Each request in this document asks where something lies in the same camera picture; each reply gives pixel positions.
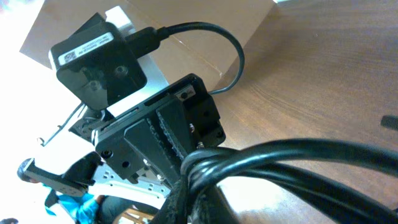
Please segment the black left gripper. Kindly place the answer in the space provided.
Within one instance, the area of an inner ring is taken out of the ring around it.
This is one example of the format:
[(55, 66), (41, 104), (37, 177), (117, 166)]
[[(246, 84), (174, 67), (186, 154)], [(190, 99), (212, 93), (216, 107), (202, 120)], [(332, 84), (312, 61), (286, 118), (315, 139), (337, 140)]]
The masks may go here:
[(93, 131), (95, 151), (122, 179), (135, 183), (148, 166), (170, 187), (198, 146), (226, 139), (202, 79), (191, 73)]

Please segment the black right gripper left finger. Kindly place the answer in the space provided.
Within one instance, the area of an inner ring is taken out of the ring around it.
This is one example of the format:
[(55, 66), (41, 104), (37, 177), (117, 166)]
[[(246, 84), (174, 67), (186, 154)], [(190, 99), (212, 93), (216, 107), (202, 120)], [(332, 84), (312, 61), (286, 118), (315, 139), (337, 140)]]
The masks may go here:
[(187, 224), (187, 198), (187, 179), (180, 179), (150, 224)]

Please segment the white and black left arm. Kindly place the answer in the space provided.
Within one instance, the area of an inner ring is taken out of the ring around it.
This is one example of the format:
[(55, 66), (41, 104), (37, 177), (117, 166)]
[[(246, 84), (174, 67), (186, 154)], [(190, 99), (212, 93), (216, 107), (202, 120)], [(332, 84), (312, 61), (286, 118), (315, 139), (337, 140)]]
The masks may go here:
[(225, 140), (215, 102), (194, 74), (117, 117), (87, 113), (70, 130), (92, 143), (93, 151), (61, 174), (41, 169), (34, 159), (23, 173), (72, 197), (112, 195), (157, 208), (180, 178), (182, 161)]

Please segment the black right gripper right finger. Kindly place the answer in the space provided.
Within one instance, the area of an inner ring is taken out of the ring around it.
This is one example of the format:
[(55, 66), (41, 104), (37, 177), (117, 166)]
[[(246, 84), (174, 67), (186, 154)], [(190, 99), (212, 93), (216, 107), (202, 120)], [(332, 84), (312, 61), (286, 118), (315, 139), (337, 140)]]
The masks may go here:
[(198, 196), (192, 210), (193, 224), (239, 224), (219, 187), (207, 189)]

